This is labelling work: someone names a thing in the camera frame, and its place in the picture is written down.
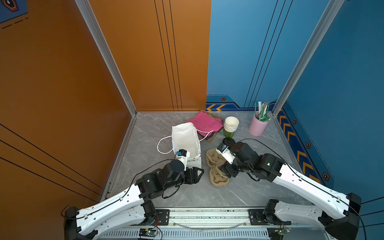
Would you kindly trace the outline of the beige pulp cup carrier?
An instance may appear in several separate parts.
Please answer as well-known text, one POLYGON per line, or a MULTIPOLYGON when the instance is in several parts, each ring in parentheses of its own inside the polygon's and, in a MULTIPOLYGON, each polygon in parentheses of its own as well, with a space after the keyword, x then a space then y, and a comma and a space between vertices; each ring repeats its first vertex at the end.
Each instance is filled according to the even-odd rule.
POLYGON ((230 178, 220 170, 227 161, 217 152, 217 149, 210 149, 206 153, 207 165, 210 167, 209 175, 213 186, 224 187, 229 184, 230 178))

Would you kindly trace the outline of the white paper gift bag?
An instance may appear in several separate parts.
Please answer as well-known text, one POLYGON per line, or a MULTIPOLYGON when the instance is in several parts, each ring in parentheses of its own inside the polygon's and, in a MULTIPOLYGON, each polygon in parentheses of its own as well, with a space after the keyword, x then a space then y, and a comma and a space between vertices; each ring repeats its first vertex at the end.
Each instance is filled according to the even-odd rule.
POLYGON ((172 126, 172 133, 170 136, 164 137, 159 140, 157 144, 157 151, 160 154, 166 155, 171 152, 174 154, 179 150, 186 150, 187 157, 182 162, 185 164, 185 168, 202 167, 202 151, 201 144, 202 140, 205 140, 214 131, 201 131, 198 130, 193 123, 183 123, 177 126, 172 126), (159 149, 159 145, 162 140, 171 138, 172 148, 168 151, 162 152, 159 149))

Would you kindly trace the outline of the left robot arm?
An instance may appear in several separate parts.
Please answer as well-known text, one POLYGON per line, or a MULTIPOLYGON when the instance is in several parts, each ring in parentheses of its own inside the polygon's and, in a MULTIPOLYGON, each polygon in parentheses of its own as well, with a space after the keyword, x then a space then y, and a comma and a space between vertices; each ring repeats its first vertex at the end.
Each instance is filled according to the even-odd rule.
POLYGON ((63 213, 66 240, 97 240, 101 236, 131 225, 157 224, 153 199, 163 197, 166 190, 197 184, 204 170, 186 168, 176 159, 166 160, 161 169, 144 173, 130 187, 91 207, 68 208, 63 213))

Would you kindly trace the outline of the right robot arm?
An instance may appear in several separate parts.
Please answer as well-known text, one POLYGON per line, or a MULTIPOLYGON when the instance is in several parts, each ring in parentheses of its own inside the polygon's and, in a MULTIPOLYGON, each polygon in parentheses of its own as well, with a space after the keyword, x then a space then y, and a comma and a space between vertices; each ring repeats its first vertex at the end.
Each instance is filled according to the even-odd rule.
POLYGON ((309 206, 291 205, 280 200, 268 201, 257 217, 269 225, 288 226, 302 223, 319 227, 337 240, 355 240, 361 225, 361 198, 332 190, 293 169, 285 160, 272 155, 258 155, 243 142, 222 142, 216 152, 225 163, 220 167, 228 178, 246 173, 256 182, 266 180, 285 187, 311 202, 309 206))

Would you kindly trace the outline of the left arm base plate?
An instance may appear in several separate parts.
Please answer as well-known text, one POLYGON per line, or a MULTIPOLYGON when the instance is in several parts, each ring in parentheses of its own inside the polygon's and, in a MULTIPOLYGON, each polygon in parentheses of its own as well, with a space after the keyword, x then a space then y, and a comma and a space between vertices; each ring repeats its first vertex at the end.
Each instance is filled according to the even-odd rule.
POLYGON ((169 209, 156 209, 156 214, 153 217, 145 219, 136 226, 168 226, 170 220, 169 209))

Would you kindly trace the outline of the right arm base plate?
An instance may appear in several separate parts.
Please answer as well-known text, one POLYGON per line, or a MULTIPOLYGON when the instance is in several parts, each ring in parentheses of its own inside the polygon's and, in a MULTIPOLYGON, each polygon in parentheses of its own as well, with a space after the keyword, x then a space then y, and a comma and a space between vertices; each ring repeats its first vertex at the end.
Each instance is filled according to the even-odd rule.
POLYGON ((291 221, 281 221, 274 213, 264 213, 264 210, 249 209, 250 223, 252 226, 264 225, 291 225, 291 221))

